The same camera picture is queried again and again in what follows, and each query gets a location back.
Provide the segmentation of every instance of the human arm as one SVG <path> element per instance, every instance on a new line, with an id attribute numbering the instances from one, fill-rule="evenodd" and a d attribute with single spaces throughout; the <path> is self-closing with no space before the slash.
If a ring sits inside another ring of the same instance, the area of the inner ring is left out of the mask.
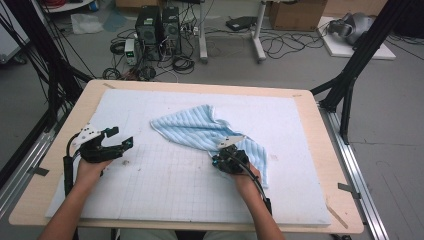
<path id="1" fill-rule="evenodd" d="M 259 170 L 250 164 L 250 170 L 260 176 Z M 248 175 L 238 174 L 232 175 L 236 183 L 237 191 L 246 203 L 247 208 L 253 218 L 253 223 L 256 229 L 256 235 L 259 240 L 284 240 L 284 235 L 280 231 L 265 206 L 261 194 L 256 188 L 254 182 Z"/>
<path id="2" fill-rule="evenodd" d="M 101 171 L 111 162 L 88 163 L 81 159 L 74 187 L 38 237 L 39 240 L 72 239 L 85 201 L 99 180 Z"/>

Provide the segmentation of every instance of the floor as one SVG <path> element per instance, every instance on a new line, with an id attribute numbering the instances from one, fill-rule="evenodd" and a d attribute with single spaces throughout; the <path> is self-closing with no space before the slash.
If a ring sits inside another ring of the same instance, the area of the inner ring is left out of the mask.
<path id="1" fill-rule="evenodd" d="M 94 13 L 101 22 L 117 17 L 111 9 Z M 59 15 L 58 22 L 66 22 Z M 206 26 L 225 28 L 225 18 L 208 19 Z M 82 59 L 96 76 L 111 66 L 110 40 L 134 27 L 122 26 L 96 34 L 70 35 Z M 264 27 L 269 28 L 268 21 Z M 424 47 L 396 42 L 424 57 Z M 390 239 L 424 239 L 424 76 L 423 60 L 386 42 L 395 61 L 372 60 L 354 90 L 349 139 L 374 203 Z M 330 57 L 327 50 L 305 49 L 257 64 L 250 39 L 224 33 L 208 35 L 209 62 L 202 64 L 195 51 L 195 70 L 189 75 L 166 73 L 155 81 L 269 88 L 312 89 L 337 76 L 349 59 Z M 67 47 L 72 64 L 86 71 Z M 30 64 L 0 65 L 0 167 L 12 156 L 47 109 Z M 316 96 L 321 100 L 325 94 Z M 40 227 L 11 226 L 7 219 L 13 204 L 0 220 L 2 239 L 34 239 Z M 332 239 L 326 234 L 287 233 L 287 239 Z M 107 239 L 107 229 L 82 229 L 81 239 Z M 368 230 L 352 239 L 372 239 Z"/>

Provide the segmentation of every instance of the forearm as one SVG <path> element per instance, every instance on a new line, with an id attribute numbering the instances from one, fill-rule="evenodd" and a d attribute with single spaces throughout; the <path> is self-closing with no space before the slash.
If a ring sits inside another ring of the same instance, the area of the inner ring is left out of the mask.
<path id="1" fill-rule="evenodd" d="M 72 189 L 38 239 L 72 239 L 88 195 L 85 189 Z"/>
<path id="2" fill-rule="evenodd" d="M 260 195 L 245 198 L 244 200 L 252 215 L 258 240 L 285 239 Z"/>

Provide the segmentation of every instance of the human hand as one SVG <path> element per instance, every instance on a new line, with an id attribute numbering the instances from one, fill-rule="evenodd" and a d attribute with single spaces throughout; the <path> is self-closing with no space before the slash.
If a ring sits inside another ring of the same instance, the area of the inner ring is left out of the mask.
<path id="1" fill-rule="evenodd" d="M 81 158 L 78 165 L 77 179 L 74 188 L 89 194 L 100 178 L 100 174 L 112 160 L 100 163 L 89 163 Z"/>
<path id="2" fill-rule="evenodd" d="M 252 171 L 255 176 L 258 176 L 258 181 L 261 182 L 261 172 L 256 169 L 255 166 L 253 166 L 252 164 L 249 164 L 249 166 L 250 171 Z M 262 201 L 261 195 L 258 189 L 256 188 L 255 183 L 250 178 L 250 176 L 247 175 L 247 173 L 231 174 L 231 176 L 233 177 L 234 182 L 236 183 L 237 191 L 239 192 L 240 196 L 243 198 L 244 201 L 257 199 Z"/>

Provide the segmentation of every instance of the towel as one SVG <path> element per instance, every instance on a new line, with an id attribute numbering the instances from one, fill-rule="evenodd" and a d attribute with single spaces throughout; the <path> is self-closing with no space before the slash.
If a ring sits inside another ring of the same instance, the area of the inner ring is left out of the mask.
<path id="1" fill-rule="evenodd" d="M 214 107 L 201 105 L 166 115 L 150 121 L 151 126 L 167 140 L 188 147 L 205 150 L 210 156 L 219 153 L 217 145 L 227 136 L 243 136 L 231 130 L 230 124 L 222 119 L 214 119 Z M 248 136 L 235 144 L 244 150 L 249 161 L 260 172 L 262 186 L 268 187 L 265 148 Z"/>

